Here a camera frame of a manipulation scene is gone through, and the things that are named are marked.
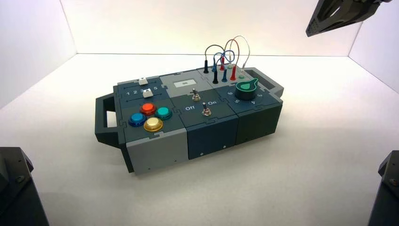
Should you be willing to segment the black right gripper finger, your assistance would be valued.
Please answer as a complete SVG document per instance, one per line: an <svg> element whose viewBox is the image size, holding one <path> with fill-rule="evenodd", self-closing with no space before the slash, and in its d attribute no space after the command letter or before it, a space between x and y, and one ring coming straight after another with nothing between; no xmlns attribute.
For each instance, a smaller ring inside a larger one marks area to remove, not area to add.
<svg viewBox="0 0 399 226"><path fill-rule="evenodd" d="M310 19L310 22L306 28L306 35L308 37L355 23L355 21L349 23L340 23L340 22L334 22L331 19L331 15L338 7L339 4L338 1L339 0L318 1L315 10L313 12L313 15Z"/></svg>
<svg viewBox="0 0 399 226"><path fill-rule="evenodd" d="M349 23L363 21L372 16L384 0L340 0L331 15L334 22Z"/></svg>

